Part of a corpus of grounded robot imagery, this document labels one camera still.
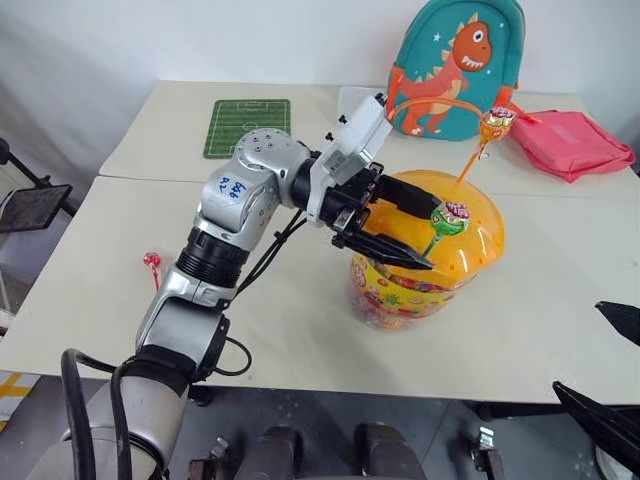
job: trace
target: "orange lollipop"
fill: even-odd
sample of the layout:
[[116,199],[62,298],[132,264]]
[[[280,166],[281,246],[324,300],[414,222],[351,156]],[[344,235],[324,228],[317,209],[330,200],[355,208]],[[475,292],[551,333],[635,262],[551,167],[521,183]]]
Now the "orange lollipop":
[[489,142],[502,140],[509,133],[515,118],[516,113],[504,107],[493,107],[480,117],[480,145],[478,145],[478,149],[467,162],[456,183],[464,180],[475,161],[484,153],[484,149]]

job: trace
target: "orange jar lid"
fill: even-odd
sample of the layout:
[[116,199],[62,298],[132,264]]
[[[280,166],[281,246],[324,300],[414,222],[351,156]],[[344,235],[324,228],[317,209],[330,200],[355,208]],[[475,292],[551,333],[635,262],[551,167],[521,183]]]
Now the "orange jar lid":
[[434,265],[433,270],[387,266],[391,274],[453,288],[502,257],[505,243],[502,216],[489,197],[476,187],[466,182],[456,183],[455,176],[432,170],[412,170],[394,177],[443,202],[461,204],[466,207],[464,214],[468,214],[468,220],[465,219],[466,230],[461,233],[437,237],[430,220],[401,212],[385,200],[372,204],[364,230],[374,235],[389,235],[420,253],[430,248],[427,258]]

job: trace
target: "lollipop stick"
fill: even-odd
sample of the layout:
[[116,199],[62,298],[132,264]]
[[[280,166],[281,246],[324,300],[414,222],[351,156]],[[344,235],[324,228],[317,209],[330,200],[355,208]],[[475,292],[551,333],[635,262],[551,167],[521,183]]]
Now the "lollipop stick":
[[473,164],[476,163],[476,160],[482,155],[482,152],[484,152],[484,148],[486,146],[487,146],[486,143],[481,143],[480,147],[478,148],[478,151],[473,155],[471,155],[471,158],[465,165],[464,170],[462,171],[460,176],[458,176],[458,178],[456,179],[456,183],[461,183],[464,180],[464,177],[467,176],[467,173],[469,173],[469,170],[471,170],[471,167],[473,167]]
[[156,286],[156,290],[158,290],[160,288],[160,284],[158,282],[158,271],[155,269],[153,269],[153,283]]
[[429,245],[427,246],[427,248],[425,249],[424,252],[422,252],[422,256],[423,257],[427,257],[427,255],[429,255],[429,252],[431,252],[431,250],[433,250],[433,247],[436,246],[436,244],[442,240],[442,235],[440,234],[436,234],[432,239],[431,242],[429,243]]

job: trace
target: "green lollipop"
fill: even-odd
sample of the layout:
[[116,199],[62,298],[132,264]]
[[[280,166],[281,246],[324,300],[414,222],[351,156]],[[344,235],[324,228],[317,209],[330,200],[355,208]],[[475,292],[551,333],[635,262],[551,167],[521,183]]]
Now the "green lollipop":
[[469,225],[469,210],[462,203],[442,202],[431,212],[431,226],[435,236],[422,254],[426,258],[442,237],[458,235]]

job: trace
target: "handwritten label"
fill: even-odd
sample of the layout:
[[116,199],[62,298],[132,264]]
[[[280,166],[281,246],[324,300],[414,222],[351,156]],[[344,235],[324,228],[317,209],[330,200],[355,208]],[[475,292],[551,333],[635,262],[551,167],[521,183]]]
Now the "handwritten label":
[[247,192],[247,187],[243,182],[228,176],[218,179],[218,190],[226,198],[230,198],[234,202],[239,202]]

